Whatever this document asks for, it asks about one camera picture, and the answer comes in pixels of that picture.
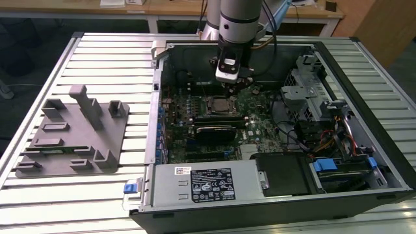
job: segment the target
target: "table leg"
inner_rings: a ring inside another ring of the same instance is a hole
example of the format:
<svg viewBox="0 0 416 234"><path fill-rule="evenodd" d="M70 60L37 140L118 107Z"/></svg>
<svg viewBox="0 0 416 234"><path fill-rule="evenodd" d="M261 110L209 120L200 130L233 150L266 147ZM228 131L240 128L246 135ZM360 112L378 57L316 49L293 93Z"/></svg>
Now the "table leg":
<svg viewBox="0 0 416 234"><path fill-rule="evenodd" d="M330 37L332 33L337 27L337 24L338 24L338 19L329 19L318 36L320 37Z"/></svg>
<svg viewBox="0 0 416 234"><path fill-rule="evenodd" d="M146 16L146 21L148 21L148 25L149 25L149 32L150 33L158 33L157 16Z"/></svg>

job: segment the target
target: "aluminum slotted table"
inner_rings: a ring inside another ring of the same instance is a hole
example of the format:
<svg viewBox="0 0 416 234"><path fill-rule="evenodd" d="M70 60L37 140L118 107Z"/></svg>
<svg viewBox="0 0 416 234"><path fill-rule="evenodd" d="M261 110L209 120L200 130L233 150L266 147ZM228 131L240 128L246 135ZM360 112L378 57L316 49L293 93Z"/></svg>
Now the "aluminum slotted table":
<svg viewBox="0 0 416 234"><path fill-rule="evenodd" d="M194 35L74 34L40 95L0 159L1 233L145 233L122 210L122 187L141 177L153 80L153 40L197 40ZM349 38L280 37L321 41L410 164L416 166L416 105L358 41ZM338 98L341 94L328 81ZM129 104L129 120L117 172L110 175L16 178L12 168L41 122L46 98L74 100L72 84L85 84L98 102ZM340 220L321 220L232 230L230 233L414 233L416 202L389 204Z"/></svg>

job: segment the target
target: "warning label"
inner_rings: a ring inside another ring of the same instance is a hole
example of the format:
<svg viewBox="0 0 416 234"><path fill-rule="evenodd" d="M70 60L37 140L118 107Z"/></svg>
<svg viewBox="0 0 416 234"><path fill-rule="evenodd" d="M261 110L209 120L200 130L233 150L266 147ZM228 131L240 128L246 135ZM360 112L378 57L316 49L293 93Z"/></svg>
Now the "warning label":
<svg viewBox="0 0 416 234"><path fill-rule="evenodd" d="M193 202L234 200L232 169L190 171Z"/></svg>

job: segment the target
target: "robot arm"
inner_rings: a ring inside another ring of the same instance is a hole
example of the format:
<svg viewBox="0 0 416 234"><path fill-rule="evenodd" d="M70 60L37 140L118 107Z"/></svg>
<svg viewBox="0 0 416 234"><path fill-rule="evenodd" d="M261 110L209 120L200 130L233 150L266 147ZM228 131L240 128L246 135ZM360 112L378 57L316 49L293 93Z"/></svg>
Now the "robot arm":
<svg viewBox="0 0 416 234"><path fill-rule="evenodd" d="M268 0L277 9L273 20L280 25L290 0ZM206 25L202 39L218 41L216 79L236 84L241 70L249 69L252 46L265 34L258 24L262 0L208 0Z"/></svg>

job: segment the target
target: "red wire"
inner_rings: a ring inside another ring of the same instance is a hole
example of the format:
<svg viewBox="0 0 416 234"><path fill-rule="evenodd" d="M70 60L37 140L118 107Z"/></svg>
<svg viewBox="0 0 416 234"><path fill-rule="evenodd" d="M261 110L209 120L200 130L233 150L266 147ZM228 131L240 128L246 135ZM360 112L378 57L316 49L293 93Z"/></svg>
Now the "red wire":
<svg viewBox="0 0 416 234"><path fill-rule="evenodd" d="M352 138L350 135L345 135L345 136L346 136L346 137L352 140L352 142L353 142L352 154L353 154L353 156L356 156L356 155L357 155L357 151L356 151L357 143L356 143L356 141L353 140L353 138Z"/></svg>
<svg viewBox="0 0 416 234"><path fill-rule="evenodd" d="M333 130L325 130L325 131L322 131L322 133L321 133L321 135L320 135L320 144L322 144L322 138L324 138L325 133L329 133L329 132L333 132Z"/></svg>

